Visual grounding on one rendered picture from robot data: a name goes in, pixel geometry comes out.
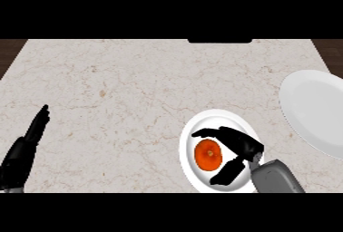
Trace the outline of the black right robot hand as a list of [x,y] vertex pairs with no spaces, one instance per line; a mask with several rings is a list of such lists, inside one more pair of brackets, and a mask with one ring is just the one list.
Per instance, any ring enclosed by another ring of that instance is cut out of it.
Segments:
[[245,168],[245,160],[250,162],[250,170],[258,168],[264,145],[250,135],[223,126],[217,129],[204,128],[198,130],[192,136],[216,138],[236,155],[236,157],[223,165],[218,174],[208,181],[211,185],[227,186]]

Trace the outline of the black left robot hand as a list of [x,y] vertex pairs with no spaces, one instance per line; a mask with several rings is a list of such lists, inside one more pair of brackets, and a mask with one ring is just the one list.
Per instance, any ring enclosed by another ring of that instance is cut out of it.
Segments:
[[20,188],[25,185],[35,160],[35,147],[48,121],[48,105],[44,105],[35,114],[25,135],[14,140],[0,164],[0,187],[6,189]]

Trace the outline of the orange squash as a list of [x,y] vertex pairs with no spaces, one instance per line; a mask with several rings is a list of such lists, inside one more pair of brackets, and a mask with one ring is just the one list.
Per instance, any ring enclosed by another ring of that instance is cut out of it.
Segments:
[[201,140],[193,148],[193,160],[202,171],[213,171],[221,165],[221,148],[214,140]]

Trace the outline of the small white plate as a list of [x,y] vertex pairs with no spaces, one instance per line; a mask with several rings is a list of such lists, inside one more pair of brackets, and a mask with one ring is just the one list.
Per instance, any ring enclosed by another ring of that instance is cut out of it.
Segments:
[[201,193],[251,193],[255,187],[250,179],[250,163],[247,161],[244,161],[245,168],[227,186],[211,185],[208,183],[211,177],[220,172],[226,162],[236,157],[235,153],[216,138],[207,137],[208,140],[217,142],[221,148],[221,164],[218,168],[211,171],[204,171],[195,163],[193,149],[202,138],[192,137],[192,134],[204,128],[217,129],[220,126],[244,132],[255,140],[260,140],[252,127],[236,114],[220,109],[201,111],[189,119],[179,137],[179,161],[183,173],[192,186]]

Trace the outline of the large white plate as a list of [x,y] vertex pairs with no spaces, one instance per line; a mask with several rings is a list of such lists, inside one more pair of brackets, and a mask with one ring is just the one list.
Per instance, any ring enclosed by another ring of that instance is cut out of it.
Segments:
[[281,83],[278,102],[301,139],[343,160],[343,79],[316,70],[292,72]]

